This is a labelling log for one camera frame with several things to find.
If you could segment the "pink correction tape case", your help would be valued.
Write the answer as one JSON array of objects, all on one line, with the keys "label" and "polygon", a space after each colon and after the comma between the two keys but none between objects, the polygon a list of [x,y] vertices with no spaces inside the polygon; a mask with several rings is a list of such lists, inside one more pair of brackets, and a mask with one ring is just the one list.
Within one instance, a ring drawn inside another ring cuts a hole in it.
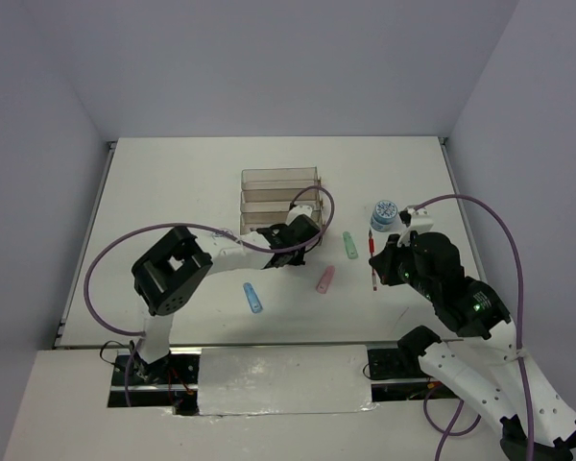
[{"label": "pink correction tape case", "polygon": [[320,294],[325,294],[334,278],[335,267],[329,265],[324,269],[324,272],[316,285],[316,291]]}]

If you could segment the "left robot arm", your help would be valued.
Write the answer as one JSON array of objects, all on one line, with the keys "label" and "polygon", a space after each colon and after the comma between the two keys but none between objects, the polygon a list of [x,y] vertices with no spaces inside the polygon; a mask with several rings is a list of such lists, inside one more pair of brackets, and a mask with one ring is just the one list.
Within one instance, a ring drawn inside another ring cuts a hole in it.
[{"label": "left robot arm", "polygon": [[216,231],[198,237],[186,226],[169,230],[132,266],[135,292],[147,306],[133,372],[146,383],[167,377],[172,366],[169,337],[174,315],[205,278],[235,270],[302,265],[306,248],[319,240],[320,231],[302,213],[234,240]]}]

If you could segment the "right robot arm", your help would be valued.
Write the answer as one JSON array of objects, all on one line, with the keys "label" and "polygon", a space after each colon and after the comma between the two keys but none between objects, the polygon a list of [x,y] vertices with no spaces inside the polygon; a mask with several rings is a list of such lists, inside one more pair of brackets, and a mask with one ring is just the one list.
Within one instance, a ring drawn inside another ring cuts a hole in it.
[{"label": "right robot arm", "polygon": [[457,247],[445,235],[413,233],[403,246],[392,234],[370,265],[382,284],[408,285],[431,302],[436,316],[465,341],[490,376],[457,357],[425,326],[397,342],[405,374],[425,373],[450,389],[495,431],[508,459],[572,459],[576,411],[519,349],[509,310],[489,285],[466,276]]}]

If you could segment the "green correction tape case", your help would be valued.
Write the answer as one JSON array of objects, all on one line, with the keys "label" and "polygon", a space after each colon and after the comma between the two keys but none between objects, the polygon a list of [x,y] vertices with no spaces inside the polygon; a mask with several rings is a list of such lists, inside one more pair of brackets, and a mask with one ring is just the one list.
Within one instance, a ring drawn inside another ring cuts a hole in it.
[{"label": "green correction tape case", "polygon": [[344,231],[342,236],[348,259],[350,260],[356,259],[358,257],[358,251],[351,233],[349,231]]}]

